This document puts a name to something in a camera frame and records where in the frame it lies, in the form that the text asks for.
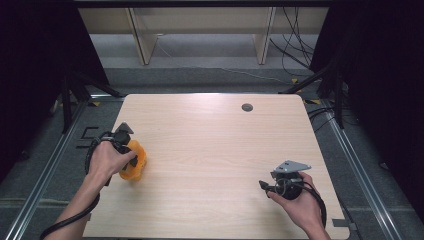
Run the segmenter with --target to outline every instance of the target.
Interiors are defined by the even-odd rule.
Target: handheld controller
[[[146,165],[146,151],[137,140],[131,139],[129,134],[133,133],[127,123],[123,122],[110,138],[119,153],[125,154],[131,150],[136,152],[136,156],[119,171],[119,175],[125,180],[138,181],[141,179],[141,170]]]
[[[303,179],[298,171],[310,168],[309,165],[287,160],[271,172],[271,176],[275,180],[274,186],[270,186],[264,181],[259,181],[259,185],[265,192],[275,192],[285,199],[293,200],[303,190]]]
[[[287,200],[296,199],[303,190],[309,192],[315,200],[317,200],[321,209],[322,224],[325,227],[327,223],[327,209],[325,203],[313,186],[304,182],[302,176],[299,174],[299,171],[308,169],[311,169],[311,166],[287,160],[271,172],[272,178],[275,179],[274,186],[270,186],[267,182],[261,180],[259,180],[259,185],[265,190],[265,193],[268,193],[268,191],[275,192]]]

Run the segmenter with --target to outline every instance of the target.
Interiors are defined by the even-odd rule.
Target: orange object
[[[137,140],[130,140],[127,147],[136,152],[137,164],[133,166],[128,163],[126,169],[121,170],[119,175],[125,180],[139,181],[141,179],[141,170],[146,165],[146,151]]]

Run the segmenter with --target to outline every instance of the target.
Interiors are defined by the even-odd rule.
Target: hand
[[[101,142],[93,152],[87,176],[100,178],[104,184],[136,156],[134,151],[119,153],[109,141]]]
[[[299,174],[304,182],[311,184],[316,190],[311,176],[303,172],[299,172]],[[267,194],[268,197],[284,208],[290,219],[302,228],[310,239],[330,239],[321,222],[321,209],[312,194],[303,190],[299,197],[294,200],[287,200],[274,192]]]

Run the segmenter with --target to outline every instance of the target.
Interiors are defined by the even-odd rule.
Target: gray floor
[[[272,45],[265,65],[258,65],[251,36],[248,35],[163,35],[159,37],[152,61],[141,66],[134,40],[129,35],[93,35],[98,54],[111,86],[124,93],[190,93],[190,92],[259,92],[276,94],[292,85],[292,76],[282,67],[281,53]],[[284,46],[281,36],[273,36]],[[313,46],[316,36],[304,36]],[[302,54],[291,49],[301,58]],[[291,59],[284,59],[291,73],[311,74]],[[298,93],[304,99],[317,99],[319,82]],[[41,201],[22,239],[37,239],[66,206],[84,177],[83,159],[88,142],[80,138],[86,127],[99,129],[91,135],[110,130],[119,112],[121,101],[102,101],[99,106],[87,106],[78,120],[64,155],[47,185]],[[305,104],[307,111],[320,104]],[[357,119],[344,110],[345,130],[376,192],[394,219],[403,239],[423,239],[424,226],[402,194],[390,172],[379,167],[378,153],[363,132]],[[312,122],[335,190],[347,206],[363,239],[385,239],[384,231],[370,207],[345,152],[327,122],[329,115],[320,114]],[[61,137],[63,117],[59,107],[46,120],[28,151],[30,159],[18,162],[0,185],[0,237],[16,219],[25,199],[30,196]],[[349,239],[360,239],[352,231]]]

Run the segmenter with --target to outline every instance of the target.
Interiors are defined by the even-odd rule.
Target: black cable
[[[307,62],[307,64],[309,65],[310,63],[309,63],[309,61],[311,60],[310,59],[310,57],[309,57],[309,55],[307,55],[305,52],[306,52],[306,49],[304,48],[304,46],[303,46],[303,44],[305,44],[305,45],[307,45],[306,43],[304,43],[303,41],[302,41],[302,39],[300,38],[300,30],[299,30],[299,21],[298,21],[298,16],[299,16],[299,8],[295,8],[295,22],[294,22],[294,24],[292,24],[292,22],[291,22],[291,20],[290,20],[290,18],[289,18],[289,16],[288,16],[288,14],[287,14],[287,12],[286,12],[286,9],[283,7],[283,11],[284,11],[284,14],[285,14],[285,16],[286,16],[286,19],[287,19],[287,21],[289,22],[289,25],[290,25],[290,28],[291,28],[291,30],[292,30],[292,32],[291,32],[291,34],[290,34],[290,38],[289,38],[289,40],[287,41],[287,42],[290,42],[290,40],[291,40],[291,38],[292,38],[292,36],[294,35],[296,38],[297,38],[297,40],[299,41],[299,44],[300,44],[300,46],[301,46],[301,48],[302,48],[302,53],[303,53],[303,57],[305,58],[305,61]]]
[[[59,230],[60,228],[63,228],[71,223],[74,223],[78,220],[80,220],[81,218],[85,217],[87,214],[89,214],[91,211],[93,211],[93,209],[97,206],[97,204],[100,201],[100,194],[97,194],[97,197],[94,199],[94,201],[86,208],[84,209],[82,212],[78,213],[77,215],[70,217],[68,219],[65,219],[61,222],[58,222],[52,226],[50,226],[49,228],[47,228],[46,230],[43,231],[43,233],[41,233],[40,235],[40,240],[43,240],[45,237],[47,237],[47,235],[51,234],[52,232],[55,232],[57,230]]]
[[[294,46],[293,44],[291,44],[290,43],[290,41],[289,40],[287,40],[287,38],[286,38],[286,36],[284,36],[284,34],[281,34],[282,36],[283,36],[283,39],[286,41],[286,44],[288,44],[290,47],[292,47],[293,49],[295,49],[295,50],[297,50],[297,51],[299,51],[299,52],[302,52],[303,50],[302,49],[300,49],[300,48],[298,48],[298,47],[296,47],[296,46]]]
[[[334,107],[317,108],[317,109],[315,109],[315,110],[311,110],[311,111],[309,111],[309,112],[308,112],[308,115],[309,115],[309,114],[311,114],[311,113],[317,112],[317,111],[321,111],[321,110],[331,110],[331,109],[334,109]]]
[[[295,32],[295,36],[296,36],[297,40],[299,41],[300,47],[302,48],[303,57],[305,58],[305,60],[308,63],[308,65],[310,65],[311,58],[306,53],[306,49],[305,49],[305,47],[303,47],[303,41],[300,38],[300,28],[299,28],[299,19],[298,19],[298,17],[299,17],[299,8],[298,7],[296,7],[294,9],[294,14],[295,14],[294,15],[295,16],[295,22],[294,22],[294,29],[293,29],[293,31]]]
[[[86,158],[85,158],[85,174],[88,174],[89,168],[90,168],[90,162],[91,162],[91,157],[93,155],[94,149],[102,142],[102,138],[105,135],[110,136],[111,132],[104,132],[103,134],[100,135],[100,137],[94,138],[93,141],[91,141],[90,144],[90,148],[88,149]],[[40,235],[40,240],[43,240],[45,237],[47,237],[47,235],[51,234],[52,232],[55,232],[57,230],[59,230],[60,228],[63,228],[69,224],[72,224],[78,220],[80,220],[81,218],[85,217],[87,214],[89,214],[91,211],[93,211],[93,209],[97,206],[97,204],[100,201],[100,193],[97,194],[96,198],[93,200],[93,202],[83,211],[81,211],[80,213],[76,214],[75,216],[72,216],[68,219],[65,219],[61,222],[58,222],[50,227],[48,227],[47,229],[45,229],[41,235]]]
[[[284,51],[283,49],[281,49],[279,46],[277,46],[277,44],[274,43],[274,41],[272,39],[269,39],[269,41],[283,54],[289,56],[291,59],[293,59],[294,61],[296,61],[297,63],[299,63],[300,65],[302,65],[305,68],[308,68],[309,66],[304,64],[302,61],[300,61],[299,59],[297,59],[296,57],[294,57],[293,55],[289,54],[287,51]]]
[[[322,109],[321,111],[318,111],[318,112],[314,113],[312,116],[310,116],[309,120],[311,121],[311,124],[314,123],[314,120],[318,115],[325,113],[327,111],[328,111],[327,109]]]
[[[325,124],[327,124],[328,122],[330,122],[331,120],[333,120],[334,117],[328,119],[327,121],[325,121],[319,128],[314,130],[314,133],[318,132],[318,130],[320,130],[322,127],[324,127]]]

